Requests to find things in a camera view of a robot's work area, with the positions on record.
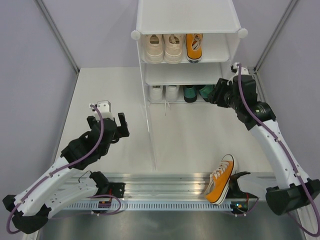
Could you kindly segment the green pointed shoe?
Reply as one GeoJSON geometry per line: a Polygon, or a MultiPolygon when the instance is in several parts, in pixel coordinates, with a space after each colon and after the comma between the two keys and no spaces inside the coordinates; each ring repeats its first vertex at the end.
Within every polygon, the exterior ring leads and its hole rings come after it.
{"type": "Polygon", "coordinates": [[[204,99],[205,102],[209,102],[209,94],[214,90],[214,84],[199,85],[197,87],[199,95],[204,99]]]}
{"type": "Polygon", "coordinates": [[[183,98],[187,103],[194,103],[198,98],[197,88],[195,85],[183,86],[183,98]]]}

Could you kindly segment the clear cabinet door panel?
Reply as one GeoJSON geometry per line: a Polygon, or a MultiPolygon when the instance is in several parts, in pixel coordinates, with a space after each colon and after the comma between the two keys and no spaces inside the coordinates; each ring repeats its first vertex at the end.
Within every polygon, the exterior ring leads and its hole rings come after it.
{"type": "Polygon", "coordinates": [[[152,118],[151,118],[151,112],[150,112],[150,102],[148,100],[146,100],[144,102],[144,105],[145,105],[146,123],[147,123],[147,129],[148,129],[148,134],[149,134],[150,147],[151,147],[151,151],[152,151],[153,170],[156,171],[157,170],[157,154],[156,154],[156,150],[155,150],[152,118]]]}

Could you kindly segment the white sneaker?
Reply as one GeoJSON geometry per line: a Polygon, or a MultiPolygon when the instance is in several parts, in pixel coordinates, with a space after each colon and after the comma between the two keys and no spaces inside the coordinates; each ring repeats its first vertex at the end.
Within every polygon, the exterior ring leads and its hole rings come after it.
{"type": "Polygon", "coordinates": [[[179,85],[165,86],[165,100],[164,100],[164,115],[167,113],[167,108],[170,108],[171,102],[176,102],[179,97],[179,85]]]}
{"type": "Polygon", "coordinates": [[[162,85],[149,86],[149,100],[152,103],[159,103],[163,100],[163,86],[162,85]]]}

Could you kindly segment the orange sneaker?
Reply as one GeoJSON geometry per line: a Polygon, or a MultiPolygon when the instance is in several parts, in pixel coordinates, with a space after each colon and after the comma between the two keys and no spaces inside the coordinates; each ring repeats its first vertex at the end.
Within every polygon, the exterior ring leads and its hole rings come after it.
{"type": "Polygon", "coordinates": [[[216,170],[209,176],[209,184],[204,191],[205,199],[213,205],[221,205],[229,191],[229,181],[238,171],[238,162],[231,154],[226,154],[216,170]]]}
{"type": "Polygon", "coordinates": [[[188,33],[184,36],[185,46],[186,46],[186,58],[190,63],[198,63],[203,56],[202,43],[203,34],[202,33],[188,33]]]}

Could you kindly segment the beige sneaker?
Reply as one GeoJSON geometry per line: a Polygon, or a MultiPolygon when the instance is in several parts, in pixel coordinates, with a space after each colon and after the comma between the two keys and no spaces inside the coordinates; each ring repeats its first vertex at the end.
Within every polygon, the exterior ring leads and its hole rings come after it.
{"type": "Polygon", "coordinates": [[[159,64],[164,59],[162,34],[146,34],[144,35],[144,55],[147,63],[159,64]]]}
{"type": "Polygon", "coordinates": [[[183,34],[164,34],[164,61],[179,64],[183,58],[183,34]]]}

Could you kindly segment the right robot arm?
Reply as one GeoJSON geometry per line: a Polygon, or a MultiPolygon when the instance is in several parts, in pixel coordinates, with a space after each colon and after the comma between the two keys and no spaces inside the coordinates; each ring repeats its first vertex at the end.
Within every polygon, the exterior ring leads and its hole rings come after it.
{"type": "Polygon", "coordinates": [[[278,216],[314,204],[320,181],[311,179],[293,157],[271,107],[258,100],[256,82],[250,75],[220,78],[208,99],[211,104],[235,111],[260,145],[275,176],[275,180],[268,180],[247,171],[236,173],[228,185],[231,196],[250,193],[266,201],[278,216]]]}

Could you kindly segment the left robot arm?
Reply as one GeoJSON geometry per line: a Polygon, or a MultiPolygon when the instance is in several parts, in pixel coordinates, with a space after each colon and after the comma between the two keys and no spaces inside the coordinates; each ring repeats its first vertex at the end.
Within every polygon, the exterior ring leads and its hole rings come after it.
{"type": "Polygon", "coordinates": [[[100,171],[93,171],[77,185],[59,190],[67,180],[105,156],[112,144],[130,133],[123,112],[118,114],[120,125],[111,117],[88,116],[90,130],[72,140],[61,151],[56,162],[28,189],[3,198],[9,211],[6,230],[9,234],[32,234],[41,229],[65,207],[84,198],[109,198],[117,202],[124,196],[125,184],[112,183],[100,171]]]}

